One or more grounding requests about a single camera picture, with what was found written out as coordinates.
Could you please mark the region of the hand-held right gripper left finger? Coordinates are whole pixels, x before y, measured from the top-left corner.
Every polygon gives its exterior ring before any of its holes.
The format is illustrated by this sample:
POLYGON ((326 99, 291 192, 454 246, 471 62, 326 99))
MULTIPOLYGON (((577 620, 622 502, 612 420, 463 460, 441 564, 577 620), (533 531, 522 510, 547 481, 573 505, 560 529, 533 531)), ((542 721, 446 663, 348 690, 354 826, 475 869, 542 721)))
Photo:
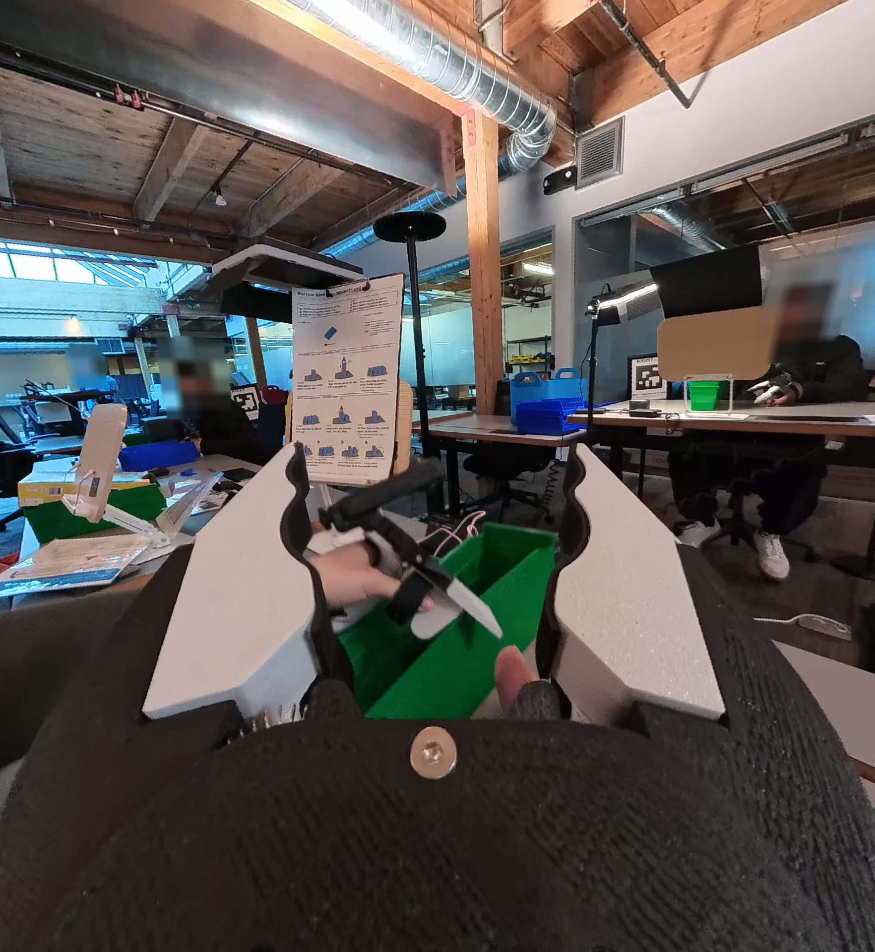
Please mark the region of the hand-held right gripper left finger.
POLYGON ((285 446, 201 530, 158 654, 143 713, 153 720, 233 702, 244 720, 287 712, 312 684, 351 684, 321 582, 302 447, 285 446))

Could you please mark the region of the green plastic bin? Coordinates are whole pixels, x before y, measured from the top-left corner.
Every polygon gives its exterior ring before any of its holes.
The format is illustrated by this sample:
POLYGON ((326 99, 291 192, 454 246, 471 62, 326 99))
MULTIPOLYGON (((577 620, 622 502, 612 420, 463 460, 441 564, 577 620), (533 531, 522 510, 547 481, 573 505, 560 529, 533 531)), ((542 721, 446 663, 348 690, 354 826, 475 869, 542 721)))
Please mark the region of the green plastic bin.
POLYGON ((372 719, 471 717, 494 689, 501 649, 525 650, 537 636, 558 536, 491 524, 442 558, 443 565, 494 613, 496 638, 462 614, 429 641, 396 625, 384 604, 339 636, 353 668, 354 692, 372 719))

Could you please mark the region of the person's right hand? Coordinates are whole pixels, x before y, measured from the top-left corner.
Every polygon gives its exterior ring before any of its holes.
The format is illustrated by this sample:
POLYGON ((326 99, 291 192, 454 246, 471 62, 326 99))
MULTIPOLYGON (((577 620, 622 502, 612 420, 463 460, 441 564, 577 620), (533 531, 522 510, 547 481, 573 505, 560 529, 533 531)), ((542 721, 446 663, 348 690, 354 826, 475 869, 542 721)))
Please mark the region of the person's right hand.
POLYGON ((538 674, 515 646, 501 649, 494 665, 494 683, 502 713, 508 714, 523 687, 538 679, 538 674))

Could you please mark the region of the instruction sheet on stand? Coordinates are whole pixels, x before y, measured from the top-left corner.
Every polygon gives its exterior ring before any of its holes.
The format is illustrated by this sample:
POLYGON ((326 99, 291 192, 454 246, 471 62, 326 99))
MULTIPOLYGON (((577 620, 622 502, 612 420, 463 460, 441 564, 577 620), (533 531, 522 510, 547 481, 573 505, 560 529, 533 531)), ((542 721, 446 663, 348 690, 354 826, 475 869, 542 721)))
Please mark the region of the instruction sheet on stand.
POLYGON ((413 396, 397 378, 350 393, 344 381, 302 386, 286 407, 285 438, 300 443, 310 482, 361 487, 408 470, 413 396))

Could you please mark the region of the wooden office desk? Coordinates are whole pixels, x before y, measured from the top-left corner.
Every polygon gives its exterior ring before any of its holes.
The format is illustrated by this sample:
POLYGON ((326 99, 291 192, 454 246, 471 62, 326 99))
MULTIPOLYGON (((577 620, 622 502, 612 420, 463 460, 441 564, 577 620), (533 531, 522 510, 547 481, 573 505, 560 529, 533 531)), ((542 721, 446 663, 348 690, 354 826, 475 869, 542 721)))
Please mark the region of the wooden office desk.
POLYGON ((468 457, 479 443, 506 443, 551 446, 557 451, 572 446, 585 435, 585 429, 563 437, 519 435, 505 415, 452 414, 431 420, 431 435, 441 453, 442 481, 427 492, 427 515, 433 521, 455 522, 463 515, 492 506, 467 505, 462 501, 459 482, 460 457, 468 457))

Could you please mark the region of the printed paper sheet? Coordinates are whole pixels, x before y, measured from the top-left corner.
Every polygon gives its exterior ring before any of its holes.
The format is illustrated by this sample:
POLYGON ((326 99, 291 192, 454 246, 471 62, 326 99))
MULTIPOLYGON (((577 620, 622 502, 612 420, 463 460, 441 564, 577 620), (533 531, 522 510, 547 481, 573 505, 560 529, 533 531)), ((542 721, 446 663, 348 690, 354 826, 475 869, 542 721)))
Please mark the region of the printed paper sheet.
POLYGON ((0 599, 109 586, 149 548, 136 534, 51 541, 0 574, 0 599))
POLYGON ((221 476, 220 470, 212 470, 203 474, 202 478, 175 482, 173 495, 167 500, 166 508, 156 517, 158 529, 171 537, 179 534, 193 510, 208 497, 221 476))

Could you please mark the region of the blue plastic bin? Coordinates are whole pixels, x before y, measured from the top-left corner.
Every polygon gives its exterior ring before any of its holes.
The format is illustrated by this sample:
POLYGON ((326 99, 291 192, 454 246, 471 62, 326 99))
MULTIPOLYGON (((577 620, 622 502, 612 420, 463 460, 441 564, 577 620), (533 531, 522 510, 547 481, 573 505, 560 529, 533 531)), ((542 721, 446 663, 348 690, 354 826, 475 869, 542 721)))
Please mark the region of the blue plastic bin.
POLYGON ((126 446, 119 453, 119 465, 125 472, 145 472, 186 465, 199 457, 193 442, 169 440, 126 446))
POLYGON ((579 398, 525 400, 512 411, 512 423, 519 435, 563 437, 585 427, 569 421, 585 410, 585 401, 579 398))

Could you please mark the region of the green yellow box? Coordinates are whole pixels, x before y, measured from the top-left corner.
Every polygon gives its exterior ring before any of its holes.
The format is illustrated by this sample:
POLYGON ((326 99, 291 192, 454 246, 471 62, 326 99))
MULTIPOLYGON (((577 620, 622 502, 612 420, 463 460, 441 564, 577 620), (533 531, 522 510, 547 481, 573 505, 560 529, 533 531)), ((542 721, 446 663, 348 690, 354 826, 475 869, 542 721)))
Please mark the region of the green yellow box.
MULTIPOLYGON (((101 520, 95 524, 74 516, 62 498, 74 496, 74 473, 33 472, 17 485, 17 499, 39 543, 71 539, 114 524, 101 520)), ((167 506, 167 499, 158 484, 135 474, 118 473, 111 483, 108 504, 143 520, 153 520, 167 506)))

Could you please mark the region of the long wooden desk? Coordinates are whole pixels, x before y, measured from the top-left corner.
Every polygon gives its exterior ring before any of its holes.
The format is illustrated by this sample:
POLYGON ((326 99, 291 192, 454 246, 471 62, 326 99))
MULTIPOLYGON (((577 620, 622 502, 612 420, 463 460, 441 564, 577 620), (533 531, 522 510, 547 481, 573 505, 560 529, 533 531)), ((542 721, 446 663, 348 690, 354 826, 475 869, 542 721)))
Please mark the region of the long wooden desk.
MULTIPOLYGON (((614 407, 596 415, 592 434, 578 442, 593 452, 604 449, 606 464, 622 480, 629 451, 685 452, 691 446, 709 452, 788 459, 796 449, 819 455, 830 467, 875 470, 875 426, 864 417, 875 403, 848 402, 806 408, 758 409, 733 414, 682 413, 680 401, 661 401, 658 417, 631 417, 614 407)), ((868 647, 875 653, 875 614, 868 647)))

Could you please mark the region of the black floor lamp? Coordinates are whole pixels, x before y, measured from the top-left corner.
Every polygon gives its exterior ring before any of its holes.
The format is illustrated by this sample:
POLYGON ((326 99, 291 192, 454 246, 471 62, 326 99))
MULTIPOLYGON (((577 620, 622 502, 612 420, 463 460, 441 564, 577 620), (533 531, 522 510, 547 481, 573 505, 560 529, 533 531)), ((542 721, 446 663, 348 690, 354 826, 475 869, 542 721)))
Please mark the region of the black floor lamp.
POLYGON ((445 220, 431 211, 401 211, 385 215, 373 225, 375 237, 390 244, 403 244, 407 252, 409 266, 413 338, 416 360, 415 387, 419 411, 420 440, 422 456, 437 462, 441 471, 441 453, 432 439, 427 407, 427 381, 425 369, 425 350, 423 328, 421 324, 420 273, 418 244, 432 241, 446 230, 445 220))

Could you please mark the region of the tan rounded panel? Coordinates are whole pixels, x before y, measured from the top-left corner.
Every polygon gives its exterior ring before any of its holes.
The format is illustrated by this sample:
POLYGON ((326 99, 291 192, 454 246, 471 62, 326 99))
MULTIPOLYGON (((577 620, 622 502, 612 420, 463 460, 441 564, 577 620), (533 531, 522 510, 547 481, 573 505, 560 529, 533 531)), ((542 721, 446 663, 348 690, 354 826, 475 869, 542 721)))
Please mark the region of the tan rounded panel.
POLYGON ((664 319, 657 330, 664 380, 715 375, 757 380, 775 356, 781 307, 761 305, 664 319))

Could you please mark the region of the studio light on stand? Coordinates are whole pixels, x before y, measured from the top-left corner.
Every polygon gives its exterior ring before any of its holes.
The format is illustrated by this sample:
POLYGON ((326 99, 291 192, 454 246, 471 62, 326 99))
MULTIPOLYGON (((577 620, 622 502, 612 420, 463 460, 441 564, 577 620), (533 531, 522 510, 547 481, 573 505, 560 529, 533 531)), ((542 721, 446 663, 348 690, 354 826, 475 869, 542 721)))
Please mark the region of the studio light on stand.
POLYGON ((633 282, 613 291, 609 284, 605 284, 603 291, 594 295, 587 303, 585 314, 590 320, 589 342, 589 370, 587 378, 586 398, 586 434, 593 431, 596 407, 596 369, 597 369, 597 338, 598 331, 603 327, 613 327, 631 320, 628 306, 634 301, 656 294, 657 283, 652 280, 633 282))

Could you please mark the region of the blue handled tote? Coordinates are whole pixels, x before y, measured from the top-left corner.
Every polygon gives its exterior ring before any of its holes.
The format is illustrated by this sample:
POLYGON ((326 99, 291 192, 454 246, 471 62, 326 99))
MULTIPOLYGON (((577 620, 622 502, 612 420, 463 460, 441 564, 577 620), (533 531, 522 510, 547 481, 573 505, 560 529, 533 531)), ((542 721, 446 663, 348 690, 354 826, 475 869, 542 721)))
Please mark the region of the blue handled tote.
POLYGON ((511 417, 515 422, 517 406, 526 401, 562 399, 575 401, 577 407, 587 403, 587 380, 575 367, 562 367, 550 379, 536 372, 521 372, 511 380, 511 417))

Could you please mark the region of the wall vent grille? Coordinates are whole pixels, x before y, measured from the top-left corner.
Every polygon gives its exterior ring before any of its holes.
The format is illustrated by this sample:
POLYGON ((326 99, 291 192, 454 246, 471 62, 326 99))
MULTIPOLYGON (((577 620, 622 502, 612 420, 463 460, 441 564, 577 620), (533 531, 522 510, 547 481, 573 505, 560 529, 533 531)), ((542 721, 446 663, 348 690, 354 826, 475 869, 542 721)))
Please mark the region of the wall vent grille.
POLYGON ((598 125, 578 137, 575 146, 575 189, 619 177, 623 173, 625 116, 598 125))

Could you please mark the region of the silver air duct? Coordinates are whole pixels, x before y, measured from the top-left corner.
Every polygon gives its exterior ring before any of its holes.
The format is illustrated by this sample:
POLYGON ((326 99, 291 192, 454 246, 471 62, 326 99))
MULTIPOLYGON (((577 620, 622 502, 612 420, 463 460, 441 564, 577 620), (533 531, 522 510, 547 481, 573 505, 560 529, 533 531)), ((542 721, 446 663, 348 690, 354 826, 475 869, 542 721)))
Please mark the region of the silver air duct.
POLYGON ((378 57, 510 131, 500 171, 526 173, 549 151, 558 115, 501 56, 421 2, 294 1, 378 57))

